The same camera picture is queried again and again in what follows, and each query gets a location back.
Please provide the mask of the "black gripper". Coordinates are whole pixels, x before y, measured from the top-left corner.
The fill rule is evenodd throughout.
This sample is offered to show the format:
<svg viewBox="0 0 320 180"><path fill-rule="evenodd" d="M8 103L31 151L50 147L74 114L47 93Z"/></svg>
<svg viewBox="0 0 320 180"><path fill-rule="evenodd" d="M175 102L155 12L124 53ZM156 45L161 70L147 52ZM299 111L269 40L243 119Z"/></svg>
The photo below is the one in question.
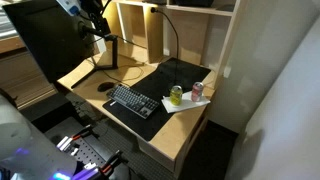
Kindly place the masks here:
<svg viewBox="0 0 320 180"><path fill-rule="evenodd" d="M106 6L102 4L102 0L80 0L80 6L87 13L97 31L104 37L111 33L108 22L103 17Z"/></svg>

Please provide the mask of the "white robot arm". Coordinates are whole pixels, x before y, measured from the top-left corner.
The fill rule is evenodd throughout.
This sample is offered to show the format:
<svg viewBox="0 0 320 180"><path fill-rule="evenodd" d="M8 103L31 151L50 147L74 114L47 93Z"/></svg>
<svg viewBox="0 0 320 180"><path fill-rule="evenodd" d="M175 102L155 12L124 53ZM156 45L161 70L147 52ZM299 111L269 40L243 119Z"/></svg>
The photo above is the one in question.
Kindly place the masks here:
<svg viewBox="0 0 320 180"><path fill-rule="evenodd" d="M27 0L3 9L49 82L94 55L94 37L99 32L75 14L70 0ZM2 99L1 166L22 180L56 180L58 173L72 177L78 162Z"/></svg>

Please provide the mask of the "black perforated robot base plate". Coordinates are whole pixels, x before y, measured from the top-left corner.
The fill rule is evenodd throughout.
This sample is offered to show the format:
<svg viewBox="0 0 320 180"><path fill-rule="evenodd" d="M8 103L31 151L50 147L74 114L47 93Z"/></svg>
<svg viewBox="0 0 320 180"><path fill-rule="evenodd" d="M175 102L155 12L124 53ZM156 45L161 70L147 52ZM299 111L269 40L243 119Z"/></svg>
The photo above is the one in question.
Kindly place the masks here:
<svg viewBox="0 0 320 180"><path fill-rule="evenodd" d="M97 134L69 117L51 127L45 135L55 144L63 142L64 152L80 163L76 180L133 180L122 152L109 152Z"/></svg>

